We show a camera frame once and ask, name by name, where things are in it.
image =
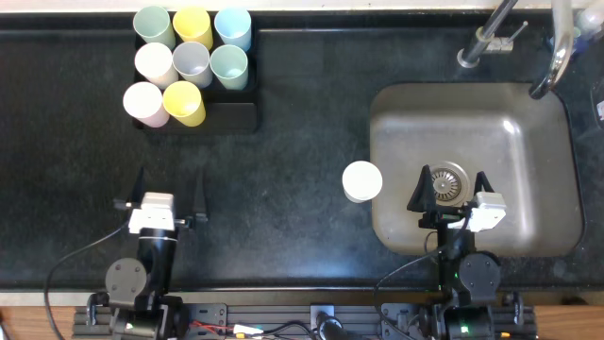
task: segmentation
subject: chrome faucet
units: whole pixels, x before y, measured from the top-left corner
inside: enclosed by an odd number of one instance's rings
[[[484,27],[479,27],[469,46],[462,49],[457,56],[461,66],[466,68],[476,67],[480,62],[480,55],[494,41],[495,32],[518,0],[503,0],[493,12]],[[574,26],[573,10],[569,0],[551,0],[552,17],[554,21],[554,51],[552,60],[543,80],[533,83],[528,94],[533,99],[541,99],[560,80],[573,51]]]

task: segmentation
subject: yellow cup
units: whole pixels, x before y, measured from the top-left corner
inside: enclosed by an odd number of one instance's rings
[[[208,50],[211,49],[214,41],[211,37],[210,16],[205,9],[183,8],[175,14],[173,25],[183,42],[203,43]]]
[[[196,127],[206,119],[199,89],[189,81],[177,81],[163,92],[163,107],[180,123]]]

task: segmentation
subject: wooden surface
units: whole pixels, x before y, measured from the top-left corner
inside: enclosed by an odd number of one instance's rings
[[[66,339],[71,336],[73,307],[55,307],[53,316]],[[56,340],[43,307],[0,307],[11,340]],[[537,307],[540,340],[604,338],[604,306]]]

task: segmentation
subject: drain strainer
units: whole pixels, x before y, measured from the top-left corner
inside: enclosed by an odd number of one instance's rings
[[[459,165],[441,161],[430,166],[434,195],[439,204],[454,206],[468,195],[470,178]]]
[[[461,192],[460,178],[448,169],[432,170],[432,182],[438,200],[450,201]]]

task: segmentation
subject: stainless steel sink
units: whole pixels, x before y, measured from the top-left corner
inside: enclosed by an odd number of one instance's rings
[[[401,84],[377,95],[371,162],[384,185],[372,215],[386,247],[424,253],[429,230],[406,207],[425,164],[440,204],[470,200],[478,171],[504,196],[507,215],[477,234],[478,249],[556,256],[575,247],[583,221],[566,112],[555,94],[528,93],[528,84]]]

